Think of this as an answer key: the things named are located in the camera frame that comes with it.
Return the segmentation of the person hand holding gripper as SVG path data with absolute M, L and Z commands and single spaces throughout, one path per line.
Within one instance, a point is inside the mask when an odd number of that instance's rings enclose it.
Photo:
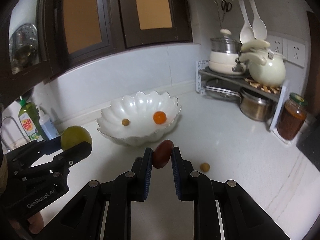
M 36 235 L 44 228 L 44 220 L 40 212 L 28 218 L 22 224 L 18 221 L 9 220 L 10 225 L 22 239 L 29 239 L 31 235 Z

